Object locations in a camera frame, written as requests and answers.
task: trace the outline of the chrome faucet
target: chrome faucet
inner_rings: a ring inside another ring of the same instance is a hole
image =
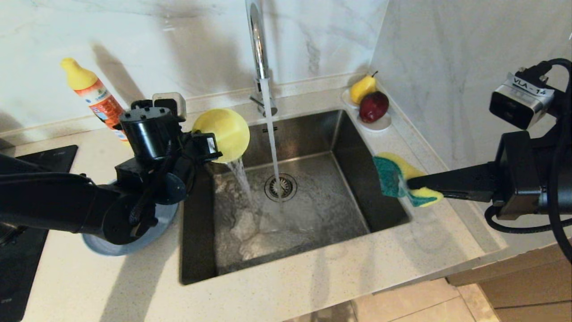
[[[266,116],[264,112],[264,100],[262,98],[262,88],[260,80],[270,80],[270,70],[268,69],[268,58],[266,57],[266,43],[264,42],[264,21],[260,10],[260,0],[246,0],[248,29],[251,34],[252,54],[256,65],[255,91],[250,96],[250,100],[258,105],[258,111]],[[270,92],[270,102],[272,115],[278,112],[272,92]]]

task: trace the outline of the cleaning spray bottle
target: cleaning spray bottle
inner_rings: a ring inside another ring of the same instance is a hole
[[[112,130],[121,141],[127,137],[119,124],[123,109],[101,80],[90,70],[82,68],[73,58],[64,58],[60,65],[67,73],[67,85],[83,98],[93,113]]]

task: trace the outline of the yellow pear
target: yellow pear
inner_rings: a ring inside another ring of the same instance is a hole
[[[361,103],[365,95],[376,91],[374,78],[376,74],[377,72],[373,73],[371,76],[366,75],[359,82],[355,83],[352,88],[349,89],[349,95],[351,96],[354,103]]]

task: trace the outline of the robotic arm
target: robotic arm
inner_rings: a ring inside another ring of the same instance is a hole
[[[117,181],[45,172],[0,155],[0,222],[88,233],[123,245],[157,224],[155,204],[184,200],[196,167],[222,156],[212,133],[183,133],[184,101],[136,101],[120,117],[135,157],[115,167]]]
[[[521,68],[493,94],[489,110],[494,115],[526,130],[546,113],[557,118],[545,136],[531,139],[527,131],[505,133],[500,138],[492,162],[410,179],[411,189],[428,187],[446,198],[492,202],[485,212],[487,223],[505,233],[528,234],[552,230],[559,246],[572,262],[572,246],[564,226],[572,219],[571,79],[566,92],[546,85],[545,74],[553,65],[562,65],[571,74],[565,59],[543,61]],[[516,228],[500,225],[497,219],[515,220],[526,214],[548,214],[550,225]]]

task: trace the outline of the green scrub pad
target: green scrub pad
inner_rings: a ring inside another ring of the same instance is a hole
[[[374,156],[374,164],[378,169],[379,182],[382,184],[382,193],[389,197],[407,196],[414,207],[427,207],[441,199],[443,194],[429,188],[411,190],[407,181],[411,178],[425,175],[401,157],[382,152]]]

